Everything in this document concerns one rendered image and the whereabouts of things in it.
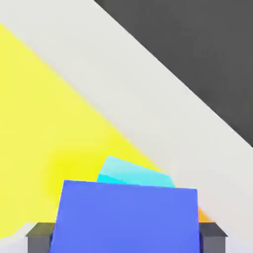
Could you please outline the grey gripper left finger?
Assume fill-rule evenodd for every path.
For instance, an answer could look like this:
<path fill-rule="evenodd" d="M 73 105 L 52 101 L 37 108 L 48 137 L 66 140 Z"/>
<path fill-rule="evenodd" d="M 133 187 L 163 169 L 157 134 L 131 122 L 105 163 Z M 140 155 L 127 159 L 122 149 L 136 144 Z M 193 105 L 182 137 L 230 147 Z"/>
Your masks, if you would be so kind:
<path fill-rule="evenodd" d="M 0 253 L 49 253 L 55 223 L 27 222 L 0 239 Z"/>

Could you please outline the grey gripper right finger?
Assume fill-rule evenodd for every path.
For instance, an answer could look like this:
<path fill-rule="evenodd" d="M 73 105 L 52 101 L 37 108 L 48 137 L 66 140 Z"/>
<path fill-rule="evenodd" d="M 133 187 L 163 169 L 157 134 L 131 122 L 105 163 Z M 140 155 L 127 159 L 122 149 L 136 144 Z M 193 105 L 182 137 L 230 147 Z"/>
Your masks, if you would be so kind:
<path fill-rule="evenodd" d="M 200 253 L 253 253 L 253 247 L 227 235 L 215 222 L 200 222 Z"/>

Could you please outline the small blue cube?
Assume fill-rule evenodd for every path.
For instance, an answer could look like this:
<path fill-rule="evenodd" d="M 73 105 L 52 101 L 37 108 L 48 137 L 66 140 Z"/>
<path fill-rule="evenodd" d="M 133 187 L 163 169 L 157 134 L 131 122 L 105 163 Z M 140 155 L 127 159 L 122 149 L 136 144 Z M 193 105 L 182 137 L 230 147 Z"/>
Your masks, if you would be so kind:
<path fill-rule="evenodd" d="M 200 253 L 197 191 L 66 180 L 50 253 Z"/>

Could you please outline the small cyan cube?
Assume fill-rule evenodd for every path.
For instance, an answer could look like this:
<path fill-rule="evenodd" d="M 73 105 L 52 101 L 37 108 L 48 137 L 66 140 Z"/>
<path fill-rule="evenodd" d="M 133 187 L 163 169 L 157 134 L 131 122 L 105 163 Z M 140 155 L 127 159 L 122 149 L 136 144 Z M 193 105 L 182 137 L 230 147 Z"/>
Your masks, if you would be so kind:
<path fill-rule="evenodd" d="M 112 156 L 106 158 L 97 182 L 175 187 L 171 177 L 166 174 Z"/>

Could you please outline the large yellow box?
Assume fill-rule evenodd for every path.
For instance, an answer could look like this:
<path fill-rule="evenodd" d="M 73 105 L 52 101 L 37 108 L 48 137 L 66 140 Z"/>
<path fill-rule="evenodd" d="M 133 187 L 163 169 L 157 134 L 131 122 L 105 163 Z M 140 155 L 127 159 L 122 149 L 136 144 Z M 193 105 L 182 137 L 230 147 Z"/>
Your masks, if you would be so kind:
<path fill-rule="evenodd" d="M 0 239 L 55 221 L 63 181 L 111 155 L 160 168 L 0 23 Z"/>

